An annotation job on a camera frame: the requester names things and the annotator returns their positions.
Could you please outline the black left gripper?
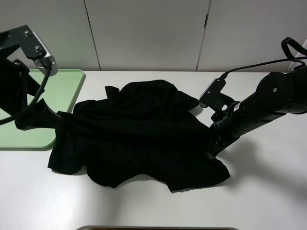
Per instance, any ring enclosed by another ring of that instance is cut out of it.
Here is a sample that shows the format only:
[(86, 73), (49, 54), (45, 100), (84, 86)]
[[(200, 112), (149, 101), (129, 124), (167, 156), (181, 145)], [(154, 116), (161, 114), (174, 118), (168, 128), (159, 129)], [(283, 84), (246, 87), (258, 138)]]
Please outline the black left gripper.
[(44, 98), (39, 100), (26, 115), (15, 120), (17, 129), (27, 131), (36, 128), (56, 129), (63, 124), (63, 119), (49, 108)]

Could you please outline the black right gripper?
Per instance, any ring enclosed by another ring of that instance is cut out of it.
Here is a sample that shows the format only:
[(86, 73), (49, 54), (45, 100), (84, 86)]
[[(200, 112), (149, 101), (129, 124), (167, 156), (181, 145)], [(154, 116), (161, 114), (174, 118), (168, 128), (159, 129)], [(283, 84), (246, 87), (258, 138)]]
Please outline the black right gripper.
[(242, 135), (254, 129), (254, 106), (227, 105), (225, 110), (222, 107), (212, 109), (213, 124), (210, 127), (211, 139), (207, 153), (211, 157), (216, 157)]

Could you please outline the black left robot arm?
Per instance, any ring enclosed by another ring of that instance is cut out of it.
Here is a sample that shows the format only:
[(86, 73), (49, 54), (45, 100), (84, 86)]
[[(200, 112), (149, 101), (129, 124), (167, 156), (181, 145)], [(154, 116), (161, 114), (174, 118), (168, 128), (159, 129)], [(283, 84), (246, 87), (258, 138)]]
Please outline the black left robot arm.
[(43, 60), (43, 68), (46, 73), (39, 84), (22, 61), (0, 61), (0, 108), (10, 115), (0, 121), (1, 125), (14, 122), (23, 131), (61, 127), (63, 119), (41, 98), (51, 75), (51, 62)]

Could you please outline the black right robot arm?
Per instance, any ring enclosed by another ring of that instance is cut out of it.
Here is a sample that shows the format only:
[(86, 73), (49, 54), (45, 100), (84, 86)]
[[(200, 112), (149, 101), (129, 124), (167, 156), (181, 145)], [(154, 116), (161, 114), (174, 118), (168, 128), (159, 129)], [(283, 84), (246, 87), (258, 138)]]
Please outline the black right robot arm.
[(199, 99), (202, 108), (214, 110), (207, 148), (209, 158), (237, 141), (242, 135), (286, 114), (307, 112), (307, 68), (289, 73), (271, 72), (258, 84), (256, 91), (242, 101), (223, 94), (227, 73), (215, 79)]

